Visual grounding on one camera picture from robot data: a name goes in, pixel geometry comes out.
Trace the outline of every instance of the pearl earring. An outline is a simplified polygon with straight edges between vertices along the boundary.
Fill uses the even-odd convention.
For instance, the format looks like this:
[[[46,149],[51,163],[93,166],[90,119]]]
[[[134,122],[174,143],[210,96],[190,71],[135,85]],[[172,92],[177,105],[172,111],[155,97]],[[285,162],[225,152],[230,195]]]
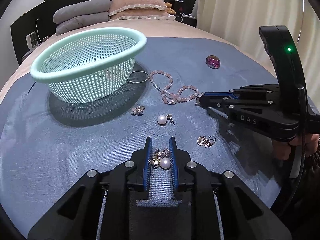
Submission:
[[[154,169],[157,169],[161,167],[164,170],[167,170],[170,168],[171,163],[170,159],[168,158],[170,156],[170,150],[167,148],[165,150],[156,150],[153,153],[153,159],[152,159],[152,165]]]
[[[164,124],[167,122],[167,120],[170,120],[170,122],[172,122],[173,124],[175,124],[175,123],[174,123],[174,120],[173,120],[173,118],[172,118],[172,114],[168,114],[168,115],[161,114],[161,115],[159,115],[158,118],[157,118],[158,123],[159,123],[159,124],[162,124],[162,125],[164,125]]]

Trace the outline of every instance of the blue cloth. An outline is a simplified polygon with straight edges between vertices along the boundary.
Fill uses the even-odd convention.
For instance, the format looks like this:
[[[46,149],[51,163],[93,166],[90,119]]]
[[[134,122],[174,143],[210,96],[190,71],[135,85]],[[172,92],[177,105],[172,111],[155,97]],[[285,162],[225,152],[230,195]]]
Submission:
[[[205,64],[208,55],[219,57],[219,69]],[[277,83],[233,46],[207,39],[148,38],[135,70],[170,73],[173,93],[189,84],[207,92]],[[162,75],[154,79],[160,87],[168,84]],[[143,148],[147,136],[153,139],[153,150],[168,147],[175,136],[178,148],[188,151],[192,160],[210,171],[232,170],[269,207],[280,191],[270,139],[230,125],[223,114],[197,107],[194,100],[166,105],[146,82],[126,83],[101,100],[71,105],[52,95],[45,84],[36,83],[28,92],[32,84],[29,74],[20,78],[0,105],[0,203],[24,236],[87,170],[113,169]],[[137,105],[145,106],[143,115],[131,116],[131,107]],[[175,125],[159,126],[160,114],[172,114]],[[216,137],[211,148],[196,143],[199,136],[210,135]],[[149,200],[138,205],[177,205],[169,171],[152,170],[150,187]]]

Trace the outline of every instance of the teddy bear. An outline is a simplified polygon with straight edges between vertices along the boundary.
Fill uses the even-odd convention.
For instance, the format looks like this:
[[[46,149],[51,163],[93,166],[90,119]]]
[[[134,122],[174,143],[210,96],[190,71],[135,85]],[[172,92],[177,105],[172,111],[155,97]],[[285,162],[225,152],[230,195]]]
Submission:
[[[167,6],[167,8],[165,9],[165,11],[166,11],[168,14],[176,15],[176,11],[171,8],[171,7],[172,7],[172,4],[171,4],[171,3],[166,2],[165,5]]]

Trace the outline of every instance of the human hand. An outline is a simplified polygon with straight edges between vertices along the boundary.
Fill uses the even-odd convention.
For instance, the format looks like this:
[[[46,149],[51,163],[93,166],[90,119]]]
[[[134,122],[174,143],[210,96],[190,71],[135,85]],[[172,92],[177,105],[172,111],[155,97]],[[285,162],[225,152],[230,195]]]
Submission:
[[[318,141],[319,141],[319,134],[311,134],[311,133],[306,134],[306,157],[310,156],[311,154],[317,151]],[[301,136],[295,137],[289,143],[272,140],[274,156],[279,160],[287,160],[289,159],[289,156],[291,153],[291,145],[297,146],[301,144],[302,144]]]

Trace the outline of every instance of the curtain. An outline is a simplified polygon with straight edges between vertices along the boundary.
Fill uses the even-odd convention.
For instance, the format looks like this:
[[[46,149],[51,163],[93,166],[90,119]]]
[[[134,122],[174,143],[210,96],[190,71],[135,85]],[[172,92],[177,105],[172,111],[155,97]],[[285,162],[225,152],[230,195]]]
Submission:
[[[272,66],[259,37],[259,26],[265,25],[289,29],[304,68],[308,95],[320,109],[320,21],[307,0],[198,0],[199,29],[237,45],[261,65]]]

